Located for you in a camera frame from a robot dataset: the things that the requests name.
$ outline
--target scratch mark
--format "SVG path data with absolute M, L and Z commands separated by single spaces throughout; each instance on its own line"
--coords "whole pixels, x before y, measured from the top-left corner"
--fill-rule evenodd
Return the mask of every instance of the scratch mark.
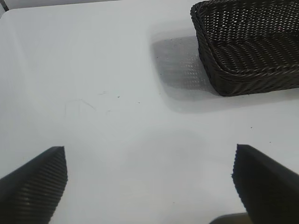
M 86 104 L 87 106 L 90 106 L 92 109 L 94 109 L 95 111 L 97 110 L 94 106 L 90 105 L 88 102 L 86 102 L 85 100 L 81 99 L 81 102 L 83 102 L 84 104 Z
M 105 95 L 105 94 L 107 94 L 107 92 L 103 91 L 102 93 L 99 93 L 98 95 Z

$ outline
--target rectangular basket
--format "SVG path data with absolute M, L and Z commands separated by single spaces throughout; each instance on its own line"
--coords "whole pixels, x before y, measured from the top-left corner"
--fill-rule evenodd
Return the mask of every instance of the rectangular basket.
M 220 95 L 299 87 L 298 0 L 210 0 L 194 5 L 191 17 Z

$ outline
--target white table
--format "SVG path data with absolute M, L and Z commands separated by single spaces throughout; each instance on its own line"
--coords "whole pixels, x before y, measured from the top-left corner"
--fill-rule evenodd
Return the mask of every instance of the white table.
M 123 0 L 0 19 L 0 176 L 64 145 L 69 181 L 52 224 L 208 224 L 243 212 L 230 176 L 237 143 L 299 172 L 299 90 L 215 95 L 194 3 Z

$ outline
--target woven texture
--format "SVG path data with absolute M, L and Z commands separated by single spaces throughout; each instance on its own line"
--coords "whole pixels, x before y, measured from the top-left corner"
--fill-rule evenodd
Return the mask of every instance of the woven texture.
M 0 223 L 49 223 L 66 182 L 64 148 L 45 151 L 0 180 Z
M 238 145 L 233 180 L 254 224 L 299 223 L 299 176 L 255 148 Z
M 191 9 L 199 56 L 223 96 L 299 87 L 297 0 L 210 0 Z

